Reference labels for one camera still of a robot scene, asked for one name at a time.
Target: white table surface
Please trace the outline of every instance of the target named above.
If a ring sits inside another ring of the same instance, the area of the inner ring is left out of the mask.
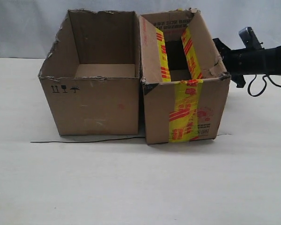
[[[0,59],[0,225],[281,225],[281,89],[232,83],[214,141],[30,143],[69,141],[42,62]]]

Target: yellow packing tape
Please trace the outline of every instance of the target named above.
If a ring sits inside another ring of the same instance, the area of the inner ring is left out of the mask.
[[[175,82],[175,109],[169,117],[169,142],[198,138],[198,102],[203,80]]]
[[[185,29],[181,38],[182,38],[182,44],[183,44],[184,54],[186,56],[188,69],[191,72],[192,79],[193,80],[201,79],[202,72],[199,66],[195,49],[192,44],[192,35],[189,28]]]
[[[163,82],[171,82],[170,79],[170,71],[169,71],[169,65],[168,65],[168,56],[165,49],[165,41],[163,32],[156,29],[156,38],[157,38],[157,44],[158,44],[158,53],[159,53],[159,60],[160,60],[160,71],[161,71],[161,77]]]

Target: white wall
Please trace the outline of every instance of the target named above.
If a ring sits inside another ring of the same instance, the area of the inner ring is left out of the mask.
[[[281,0],[0,0],[0,57],[44,58],[67,9],[201,9],[210,32],[232,48],[238,31],[252,26],[264,47],[281,45]]]

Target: open cardboard box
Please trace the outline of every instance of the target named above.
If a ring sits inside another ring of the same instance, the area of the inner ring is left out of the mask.
[[[147,143],[215,139],[230,75],[200,11],[146,14],[139,21]]]
[[[60,135],[137,134],[138,16],[68,10],[38,77]]]

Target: fragile symbol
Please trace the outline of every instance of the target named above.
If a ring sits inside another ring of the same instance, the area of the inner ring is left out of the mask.
[[[61,86],[61,88],[62,88],[62,90],[64,90],[64,92],[63,92],[63,93],[67,93],[67,92],[66,92],[67,86],[62,85],[62,86]]]
[[[51,85],[51,88],[52,88],[52,93],[59,93],[57,85],[55,86]]]
[[[74,86],[74,87],[71,87],[71,89],[70,89],[70,90],[74,90],[74,93],[76,93],[76,90],[80,90],[80,89],[79,89],[79,87]]]

